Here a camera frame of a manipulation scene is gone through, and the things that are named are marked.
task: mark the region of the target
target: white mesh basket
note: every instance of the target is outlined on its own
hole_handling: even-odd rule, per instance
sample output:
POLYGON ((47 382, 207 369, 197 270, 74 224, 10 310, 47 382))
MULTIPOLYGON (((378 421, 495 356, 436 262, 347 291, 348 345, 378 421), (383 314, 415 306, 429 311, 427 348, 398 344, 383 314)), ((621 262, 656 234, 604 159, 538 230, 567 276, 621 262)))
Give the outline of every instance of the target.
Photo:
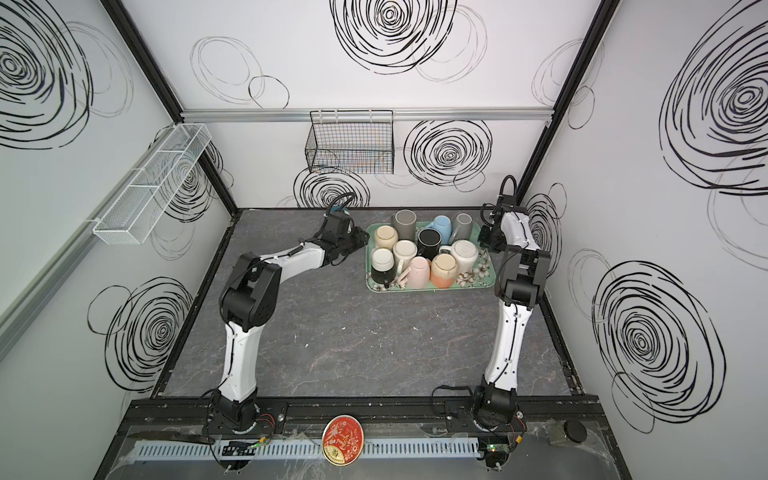
POLYGON ((204 124, 178 124, 96 223, 105 243, 143 243, 210 142, 204 124))

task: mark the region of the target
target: blue mug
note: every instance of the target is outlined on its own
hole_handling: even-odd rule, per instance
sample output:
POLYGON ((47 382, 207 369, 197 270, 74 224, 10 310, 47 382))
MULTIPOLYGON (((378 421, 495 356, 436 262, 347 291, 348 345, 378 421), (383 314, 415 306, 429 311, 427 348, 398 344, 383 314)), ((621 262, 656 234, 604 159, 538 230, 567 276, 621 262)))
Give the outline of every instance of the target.
POLYGON ((438 215, 424 228, 432 228, 440 233, 440 244, 448 245, 451 238, 451 219, 445 215, 438 215))

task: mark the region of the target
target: mug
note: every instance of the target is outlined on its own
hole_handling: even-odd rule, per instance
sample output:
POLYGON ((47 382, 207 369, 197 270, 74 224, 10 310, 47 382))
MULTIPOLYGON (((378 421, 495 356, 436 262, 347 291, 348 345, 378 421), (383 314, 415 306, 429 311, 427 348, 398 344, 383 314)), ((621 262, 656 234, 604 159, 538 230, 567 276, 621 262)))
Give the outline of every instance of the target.
POLYGON ((429 260, 424 257, 413 257, 408 268, 400 274, 399 278, 406 278, 406 284, 411 288, 426 288, 429 284, 429 260))
POLYGON ((459 240, 451 245, 451 257, 456 260, 458 273, 467 273, 472 270, 480 252, 474 243, 469 240, 459 240))
POLYGON ((408 268, 411 263, 411 259, 416 256, 416 244, 411 240, 400 240, 395 243, 392 248, 392 253, 395 254, 395 265, 397 265, 397 274, 408 268))
POLYGON ((382 225, 376 229, 376 233, 373 235, 373 240, 376 242, 378 248, 386 248, 391 250, 397 243, 397 230, 389 225, 382 225))
POLYGON ((445 215, 438 215, 424 228, 432 228, 440 233, 440 243, 448 245, 451 239, 451 219, 445 215))
POLYGON ((395 257, 386 248, 377 248, 371 253, 371 278, 389 288, 397 276, 395 257))
POLYGON ((456 259, 447 253, 440 253, 432 261, 432 274, 429 279, 438 288, 448 288, 456 281, 458 275, 456 259))
POLYGON ((440 240, 440 232, 433 228, 425 228, 420 231, 416 241, 416 244, 419 246, 419 251, 416 255, 427 260, 435 258, 435 255, 440 253, 440 240))
POLYGON ((416 214, 411 210, 400 210, 392 215, 392 226, 400 240, 416 240, 416 214))
POLYGON ((451 222, 451 239, 448 243, 451 245, 457 240, 469 240, 472 236, 472 217, 468 214, 459 214, 451 222))

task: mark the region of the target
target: wall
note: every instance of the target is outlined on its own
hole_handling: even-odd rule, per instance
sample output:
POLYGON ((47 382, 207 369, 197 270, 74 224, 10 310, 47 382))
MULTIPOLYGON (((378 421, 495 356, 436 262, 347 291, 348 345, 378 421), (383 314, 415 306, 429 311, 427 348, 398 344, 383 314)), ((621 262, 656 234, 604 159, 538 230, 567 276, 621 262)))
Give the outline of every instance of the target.
MULTIPOLYGON (((359 15, 358 2, 341 0, 125 3, 182 105, 194 109, 553 105, 599 2, 419 0, 410 12, 403 2, 373 2, 382 9, 359 15), (168 28, 169 18, 183 28, 168 28)), ((598 55, 586 88, 599 64, 598 55)), ((587 89, 578 101, 573 122, 583 124, 594 98, 587 89)), ((347 164, 338 154, 307 179, 307 120, 210 126, 227 139, 219 147, 239 206, 312 207, 340 188, 358 190, 359 206, 478 206, 495 199, 499 175, 522 175, 543 128, 396 123, 393 170, 373 173, 359 155, 347 164)))
MULTIPOLYGON (((169 119, 96 0, 1 0, 0 12, 3 309, 169 119), (27 94, 48 82, 47 97, 27 94), (37 124, 18 127, 24 115, 37 124)), ((196 169, 146 243, 91 250, 0 362, 0 478, 92 478, 127 403, 152 388, 228 222, 196 169)))
POLYGON ((765 478, 767 18, 625 0, 594 115, 529 194, 561 246, 558 323, 636 480, 765 478))

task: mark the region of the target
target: robotic arm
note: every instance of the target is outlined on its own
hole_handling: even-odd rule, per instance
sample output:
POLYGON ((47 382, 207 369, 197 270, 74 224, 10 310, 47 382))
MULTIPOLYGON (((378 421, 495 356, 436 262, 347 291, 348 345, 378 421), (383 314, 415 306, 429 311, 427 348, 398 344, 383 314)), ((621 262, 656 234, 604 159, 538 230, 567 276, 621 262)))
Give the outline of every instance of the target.
POLYGON ((544 292, 550 254, 539 248, 528 225, 528 211, 516 206, 514 195, 505 195, 502 181, 491 222, 480 231, 479 243, 504 258, 496 273, 494 294, 499 298, 498 327, 491 361, 482 384, 475 390, 475 416, 483 425, 509 423, 517 413, 518 360, 523 333, 544 292))
POLYGON ((259 340, 275 311, 280 284, 307 270, 338 265, 368 243, 368 233, 355 226, 346 210, 354 199, 352 193, 339 195, 313 238, 297 247, 269 255, 245 253, 235 263, 219 298, 221 318, 227 324, 227 353, 223 378, 212 398, 214 408, 235 432, 249 432, 255 425, 259 340), (343 198, 346 202, 334 207, 343 198))

